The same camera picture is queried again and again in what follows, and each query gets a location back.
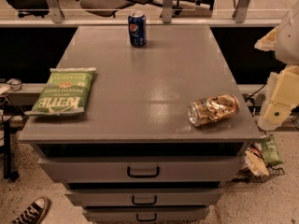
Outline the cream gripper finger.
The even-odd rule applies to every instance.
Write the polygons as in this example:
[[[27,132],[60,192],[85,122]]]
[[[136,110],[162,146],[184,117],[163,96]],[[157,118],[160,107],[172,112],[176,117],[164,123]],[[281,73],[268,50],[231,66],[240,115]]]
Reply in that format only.
[[[273,28],[255,43],[254,48],[262,51],[274,51],[276,46],[277,32],[278,28]]]
[[[257,124],[262,130],[274,131],[297,106],[299,106],[299,66],[289,64],[279,74],[270,74]]]

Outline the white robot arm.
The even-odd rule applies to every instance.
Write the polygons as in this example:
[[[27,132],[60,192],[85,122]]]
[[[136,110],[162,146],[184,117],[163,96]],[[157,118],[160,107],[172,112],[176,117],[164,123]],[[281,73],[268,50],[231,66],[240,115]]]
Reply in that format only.
[[[274,51],[275,58],[286,64],[278,74],[270,74],[257,121],[261,129],[274,131],[299,106],[299,2],[277,27],[256,42],[254,48]]]

